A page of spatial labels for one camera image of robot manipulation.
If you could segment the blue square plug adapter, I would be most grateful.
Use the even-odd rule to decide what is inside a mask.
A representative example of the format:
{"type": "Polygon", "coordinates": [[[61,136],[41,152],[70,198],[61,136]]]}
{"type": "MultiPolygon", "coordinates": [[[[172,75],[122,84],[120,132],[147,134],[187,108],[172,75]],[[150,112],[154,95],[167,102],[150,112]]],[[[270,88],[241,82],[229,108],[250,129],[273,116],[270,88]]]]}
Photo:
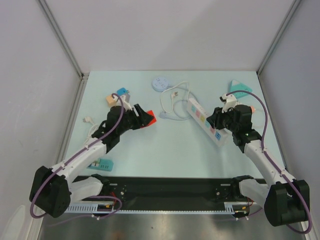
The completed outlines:
{"type": "Polygon", "coordinates": [[[130,92],[125,87],[122,87],[116,91],[116,94],[119,95],[120,97],[121,96],[129,96],[130,92]]]}

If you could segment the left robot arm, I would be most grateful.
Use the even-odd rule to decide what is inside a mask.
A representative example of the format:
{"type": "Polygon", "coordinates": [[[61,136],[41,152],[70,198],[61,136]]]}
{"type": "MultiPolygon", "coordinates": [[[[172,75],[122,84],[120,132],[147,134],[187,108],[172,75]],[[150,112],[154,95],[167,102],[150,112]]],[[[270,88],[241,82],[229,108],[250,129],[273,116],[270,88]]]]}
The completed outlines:
{"type": "Polygon", "coordinates": [[[139,104],[130,109],[116,105],[111,107],[106,119],[72,157],[52,167],[41,166],[34,174],[30,190],[30,215],[37,219],[34,207],[45,215],[60,217],[70,203],[96,197],[105,200],[110,195],[110,187],[100,176],[90,176],[75,182],[80,172],[95,160],[110,152],[119,142],[122,134],[129,130],[139,130],[156,122],[152,111],[144,111],[139,104]]]}

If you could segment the teal triangular power strip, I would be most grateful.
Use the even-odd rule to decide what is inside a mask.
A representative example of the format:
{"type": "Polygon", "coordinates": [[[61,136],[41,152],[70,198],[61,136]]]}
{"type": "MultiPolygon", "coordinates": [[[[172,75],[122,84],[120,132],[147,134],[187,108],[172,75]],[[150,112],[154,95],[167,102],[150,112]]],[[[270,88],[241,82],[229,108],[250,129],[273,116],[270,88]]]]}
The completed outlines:
{"type": "Polygon", "coordinates": [[[236,79],[231,80],[231,82],[228,85],[228,92],[230,93],[230,92],[234,92],[234,91],[236,91],[236,92],[233,95],[237,99],[248,96],[249,94],[247,92],[250,92],[250,93],[253,92],[253,90],[249,86],[247,86],[246,84],[244,84],[236,79]]]}

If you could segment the red cube adapter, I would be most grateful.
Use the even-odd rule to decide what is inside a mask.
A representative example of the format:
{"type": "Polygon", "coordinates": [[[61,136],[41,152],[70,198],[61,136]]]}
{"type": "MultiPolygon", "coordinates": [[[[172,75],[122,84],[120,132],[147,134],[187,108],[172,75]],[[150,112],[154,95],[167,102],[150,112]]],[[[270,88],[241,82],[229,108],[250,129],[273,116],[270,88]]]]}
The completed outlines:
{"type": "Polygon", "coordinates": [[[155,114],[152,110],[148,110],[145,114],[143,114],[142,116],[142,124],[141,124],[141,128],[146,128],[149,127],[151,125],[153,125],[154,123],[157,122],[157,119],[155,117],[155,114]]]}

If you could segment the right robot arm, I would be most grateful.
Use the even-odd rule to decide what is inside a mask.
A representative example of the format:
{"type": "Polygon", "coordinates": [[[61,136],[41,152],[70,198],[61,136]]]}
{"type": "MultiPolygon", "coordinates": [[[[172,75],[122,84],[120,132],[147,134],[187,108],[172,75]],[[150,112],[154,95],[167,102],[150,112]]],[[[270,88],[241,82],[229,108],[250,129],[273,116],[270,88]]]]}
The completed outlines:
{"type": "Polygon", "coordinates": [[[296,180],[271,158],[262,136],[252,127],[251,107],[239,104],[227,111],[217,107],[206,120],[214,129],[232,133],[234,144],[254,163],[266,182],[262,185],[250,176],[238,177],[238,183],[230,188],[235,200],[248,197],[254,201],[274,227],[312,221],[308,184],[296,180]]]}

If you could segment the wooden tan plug adapter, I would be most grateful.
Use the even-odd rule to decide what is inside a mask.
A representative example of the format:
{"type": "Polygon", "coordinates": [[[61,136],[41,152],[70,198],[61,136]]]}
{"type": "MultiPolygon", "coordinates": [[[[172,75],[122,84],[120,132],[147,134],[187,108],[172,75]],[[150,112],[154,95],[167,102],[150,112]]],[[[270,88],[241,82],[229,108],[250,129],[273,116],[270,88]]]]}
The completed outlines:
{"type": "Polygon", "coordinates": [[[111,95],[108,95],[106,98],[105,98],[106,102],[107,102],[107,105],[109,108],[115,106],[117,104],[117,100],[118,100],[118,97],[117,96],[113,96],[112,94],[111,95]]]}

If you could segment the teal rectangular power strip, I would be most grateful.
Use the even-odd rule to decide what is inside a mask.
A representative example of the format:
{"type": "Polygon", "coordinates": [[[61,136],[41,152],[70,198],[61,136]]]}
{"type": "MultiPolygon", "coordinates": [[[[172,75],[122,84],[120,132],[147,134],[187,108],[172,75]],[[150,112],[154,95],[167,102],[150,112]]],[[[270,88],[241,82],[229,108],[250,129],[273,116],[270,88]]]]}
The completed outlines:
{"type": "Polygon", "coordinates": [[[91,164],[87,167],[90,170],[98,170],[98,171],[105,171],[105,172],[111,172],[114,167],[114,162],[110,159],[106,158],[99,158],[95,160],[94,162],[100,162],[100,167],[91,167],[91,164]]]}

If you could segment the light blue round socket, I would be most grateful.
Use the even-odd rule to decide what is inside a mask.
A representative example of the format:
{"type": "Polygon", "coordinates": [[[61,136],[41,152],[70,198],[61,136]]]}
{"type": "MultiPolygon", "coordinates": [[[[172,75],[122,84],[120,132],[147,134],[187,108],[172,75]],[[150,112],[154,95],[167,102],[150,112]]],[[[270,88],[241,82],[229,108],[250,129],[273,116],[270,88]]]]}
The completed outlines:
{"type": "Polygon", "coordinates": [[[151,86],[156,92],[163,92],[169,88],[170,83],[167,78],[160,76],[152,80],[151,86]]]}

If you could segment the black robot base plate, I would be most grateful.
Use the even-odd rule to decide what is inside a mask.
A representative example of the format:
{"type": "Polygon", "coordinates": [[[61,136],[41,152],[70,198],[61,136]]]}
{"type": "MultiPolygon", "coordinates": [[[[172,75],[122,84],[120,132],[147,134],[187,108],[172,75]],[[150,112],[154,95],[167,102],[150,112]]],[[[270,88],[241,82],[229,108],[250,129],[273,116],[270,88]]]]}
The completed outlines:
{"type": "Polygon", "coordinates": [[[254,205],[240,195],[233,178],[102,176],[101,180],[106,185],[99,199],[117,197],[123,211],[222,211],[226,203],[247,210],[254,205]]]}

